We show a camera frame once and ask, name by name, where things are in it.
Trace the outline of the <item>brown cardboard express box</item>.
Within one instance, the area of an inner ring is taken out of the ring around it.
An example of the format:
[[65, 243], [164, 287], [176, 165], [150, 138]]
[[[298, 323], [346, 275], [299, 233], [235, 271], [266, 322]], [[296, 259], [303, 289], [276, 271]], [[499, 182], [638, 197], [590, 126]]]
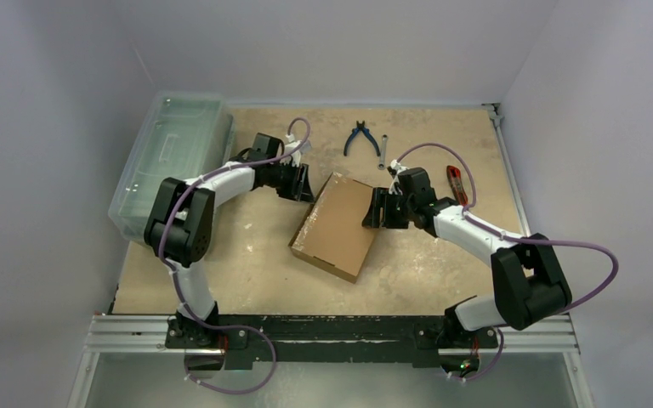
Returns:
[[355, 284], [376, 237], [361, 225], [372, 187], [332, 173], [292, 237], [292, 254], [317, 269]]

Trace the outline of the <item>red black utility knife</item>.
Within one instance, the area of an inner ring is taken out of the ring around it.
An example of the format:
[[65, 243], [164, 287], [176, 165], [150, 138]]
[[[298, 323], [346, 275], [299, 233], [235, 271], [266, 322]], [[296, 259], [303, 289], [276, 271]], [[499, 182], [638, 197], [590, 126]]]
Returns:
[[446, 176], [455, 200], [463, 207], [468, 205], [468, 196], [463, 186], [460, 169], [458, 167], [448, 165], [446, 167]]

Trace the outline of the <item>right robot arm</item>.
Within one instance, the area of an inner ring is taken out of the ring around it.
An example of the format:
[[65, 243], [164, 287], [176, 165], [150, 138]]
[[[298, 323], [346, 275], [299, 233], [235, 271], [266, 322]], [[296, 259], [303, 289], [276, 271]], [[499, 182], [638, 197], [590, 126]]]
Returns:
[[571, 304], [571, 289], [546, 236], [523, 238], [491, 224], [481, 226], [458, 201], [438, 198], [420, 167], [393, 174], [390, 187], [373, 189], [363, 227], [414, 226], [457, 245], [491, 270], [491, 295], [446, 309], [443, 333], [449, 343], [463, 346], [478, 330], [492, 326], [523, 330]]

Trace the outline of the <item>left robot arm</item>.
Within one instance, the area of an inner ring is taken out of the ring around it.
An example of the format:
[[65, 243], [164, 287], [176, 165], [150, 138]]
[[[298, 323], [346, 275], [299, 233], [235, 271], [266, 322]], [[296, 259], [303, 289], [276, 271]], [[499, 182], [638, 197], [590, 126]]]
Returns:
[[219, 339], [219, 312], [202, 259], [213, 238], [214, 215], [223, 204], [258, 188], [283, 199], [312, 203], [307, 138], [278, 139], [263, 133], [225, 164], [188, 179], [165, 178], [147, 219], [144, 242], [166, 266], [179, 300], [176, 319], [189, 321], [186, 336], [200, 348]]

